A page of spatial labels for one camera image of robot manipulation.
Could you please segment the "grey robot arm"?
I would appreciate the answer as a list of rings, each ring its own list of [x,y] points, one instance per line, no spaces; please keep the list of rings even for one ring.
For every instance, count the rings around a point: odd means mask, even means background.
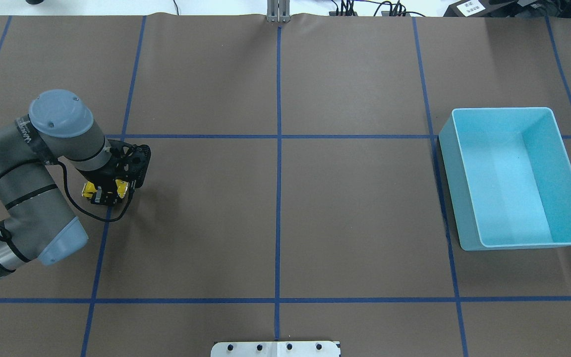
[[[0,280],[33,260],[53,265],[88,242],[68,191],[66,165],[86,179],[93,205],[129,208],[145,180],[149,145],[109,139],[72,91],[52,89],[0,128]]]

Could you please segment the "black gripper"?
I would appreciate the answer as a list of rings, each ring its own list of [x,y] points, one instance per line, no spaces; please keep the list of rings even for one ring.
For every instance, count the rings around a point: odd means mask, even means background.
[[[149,145],[109,144],[102,153],[108,158],[101,160],[99,168],[84,170],[83,176],[93,183],[91,196],[93,205],[115,206],[118,203],[117,180],[134,184],[139,189],[145,180],[152,152]]]

